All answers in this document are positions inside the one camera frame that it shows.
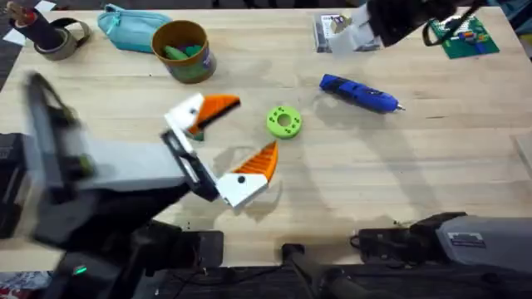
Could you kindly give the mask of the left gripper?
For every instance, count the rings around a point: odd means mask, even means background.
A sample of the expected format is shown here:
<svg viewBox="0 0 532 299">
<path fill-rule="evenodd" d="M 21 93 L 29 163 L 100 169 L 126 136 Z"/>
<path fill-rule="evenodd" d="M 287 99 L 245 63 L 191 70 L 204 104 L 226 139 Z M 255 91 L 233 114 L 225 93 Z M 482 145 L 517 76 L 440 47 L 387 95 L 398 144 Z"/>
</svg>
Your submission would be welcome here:
<svg viewBox="0 0 532 299">
<path fill-rule="evenodd" d="M 240 98 L 235 95 L 196 93 L 173 107 L 165 118 L 186 135 L 202 135 L 207 125 L 239 105 Z M 102 140 L 81 131 L 78 152 L 88 155 L 94 174 L 78 182 L 78 191 L 106 197 L 160 192 L 173 203 L 180 196 L 170 193 L 182 190 L 209 202 L 220 196 L 238 208 L 268 187 L 263 174 L 225 173 L 215 183 L 184 133 L 169 129 L 158 143 L 138 143 Z"/>
</svg>

